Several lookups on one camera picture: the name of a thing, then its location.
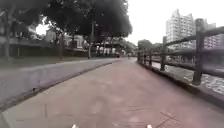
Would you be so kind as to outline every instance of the road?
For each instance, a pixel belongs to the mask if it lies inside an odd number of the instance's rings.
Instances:
[[[3,112],[11,128],[223,128],[224,111],[124,60]]]

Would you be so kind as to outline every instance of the sky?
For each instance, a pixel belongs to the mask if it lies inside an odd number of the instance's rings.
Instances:
[[[166,32],[166,21],[179,9],[181,15],[193,14],[193,18],[207,19],[208,23],[224,26],[223,0],[128,0],[128,15],[133,33],[127,40],[137,44],[147,39],[161,43]],[[39,25],[38,34],[45,34],[48,28]]]

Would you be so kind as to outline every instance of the white building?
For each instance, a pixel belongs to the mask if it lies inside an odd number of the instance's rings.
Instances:
[[[207,20],[204,20],[204,28],[206,30],[211,30],[216,28],[216,24],[208,24]],[[219,34],[216,36],[205,37],[204,40],[204,48],[212,49],[212,48],[223,48],[224,47],[224,34]]]
[[[173,12],[172,17],[166,22],[167,42],[182,39],[195,34],[195,22],[192,14],[182,16],[179,10]],[[173,45],[172,49],[184,49],[195,47],[195,41]]]

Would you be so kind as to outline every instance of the railing post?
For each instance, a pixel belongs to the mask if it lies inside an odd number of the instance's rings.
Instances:
[[[160,71],[165,71],[165,60],[166,60],[166,36],[163,37],[163,44],[162,44],[162,50],[161,50],[161,67]]]
[[[144,58],[143,64],[146,65],[146,48],[144,48],[143,58]]]
[[[192,84],[200,85],[202,77],[202,50],[204,49],[204,21],[203,19],[196,19],[196,54],[195,54],[195,71]]]
[[[151,49],[149,49],[149,66],[152,67],[152,52],[151,52]]]
[[[140,62],[140,49],[138,48],[138,51],[137,51],[137,60],[138,60],[138,63]]]

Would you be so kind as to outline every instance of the handrail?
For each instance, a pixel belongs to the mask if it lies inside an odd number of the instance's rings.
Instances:
[[[166,38],[163,38],[163,45],[152,48],[148,51],[139,51],[138,60],[139,63],[149,61],[150,65],[152,66],[151,62],[157,62],[161,64],[160,71],[165,71],[165,65],[184,68],[188,70],[194,71],[193,81],[194,85],[200,85],[202,74],[208,74],[217,77],[224,77],[224,71],[215,70],[215,69],[207,69],[203,67],[203,58],[207,55],[212,56],[224,56],[224,49],[204,49],[204,39],[205,37],[215,36],[218,34],[224,34],[224,27],[215,28],[212,30],[204,31],[204,23],[202,19],[196,20],[196,35],[188,36],[180,40],[172,41],[166,43]],[[180,44],[187,41],[196,40],[196,49],[184,49],[179,51],[172,51],[167,52],[168,46]],[[160,56],[160,60],[152,59],[152,56]],[[166,61],[166,56],[190,56],[193,60],[195,60],[194,64],[185,64],[185,63],[174,63]]]

